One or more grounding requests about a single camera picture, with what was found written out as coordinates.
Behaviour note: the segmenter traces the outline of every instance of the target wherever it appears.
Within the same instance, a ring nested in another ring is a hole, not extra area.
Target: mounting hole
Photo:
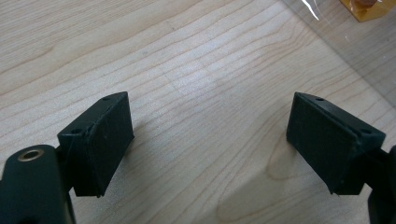
[[[23,152],[19,157],[18,161],[33,161],[44,154],[44,150],[41,148],[31,149]]]
[[[72,130],[72,133],[81,133],[82,132],[82,129],[74,129],[74,130]]]
[[[361,132],[363,132],[363,133],[372,133],[370,130],[367,130],[367,129],[361,129]]]

